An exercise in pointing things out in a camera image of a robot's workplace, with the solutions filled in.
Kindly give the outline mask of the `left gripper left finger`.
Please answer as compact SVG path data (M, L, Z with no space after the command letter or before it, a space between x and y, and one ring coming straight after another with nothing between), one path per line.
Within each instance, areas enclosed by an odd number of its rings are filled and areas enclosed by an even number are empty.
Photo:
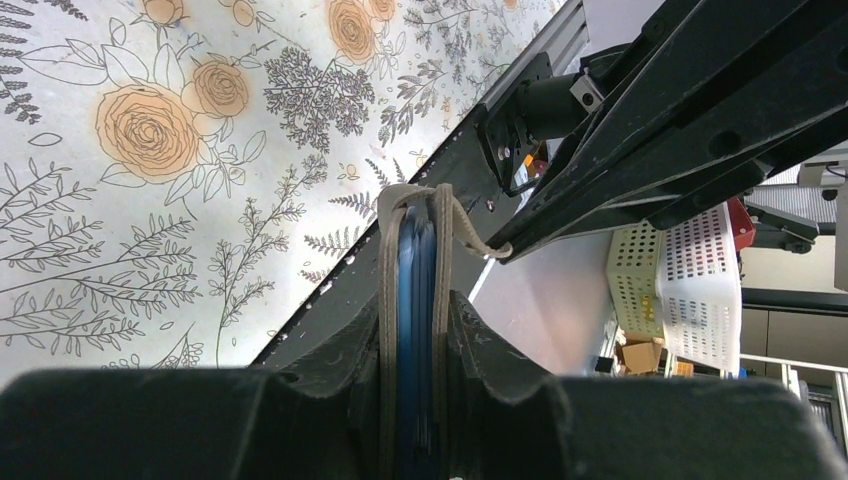
M1 394L5 479L373 479L377 303L274 372L65 369Z

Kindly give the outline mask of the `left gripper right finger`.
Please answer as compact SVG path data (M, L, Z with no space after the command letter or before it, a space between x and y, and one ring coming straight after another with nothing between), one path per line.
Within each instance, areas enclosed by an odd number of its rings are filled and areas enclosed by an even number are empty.
M449 473L462 479L843 479L810 409L768 380L554 375L448 310Z

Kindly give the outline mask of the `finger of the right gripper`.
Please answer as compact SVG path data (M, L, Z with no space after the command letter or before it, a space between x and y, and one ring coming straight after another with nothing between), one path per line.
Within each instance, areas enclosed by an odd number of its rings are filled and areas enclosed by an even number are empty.
M640 222L667 230L845 141L843 1L667 1L630 44L520 80L486 121L491 165L561 147L489 240L513 258Z

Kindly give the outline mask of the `beige card holder wallet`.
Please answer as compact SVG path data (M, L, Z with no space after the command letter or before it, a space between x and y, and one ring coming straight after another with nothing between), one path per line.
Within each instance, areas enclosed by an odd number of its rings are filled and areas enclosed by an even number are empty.
M451 185L386 187L378 197L380 414L383 479L446 479L447 331L453 246L504 259L474 228Z

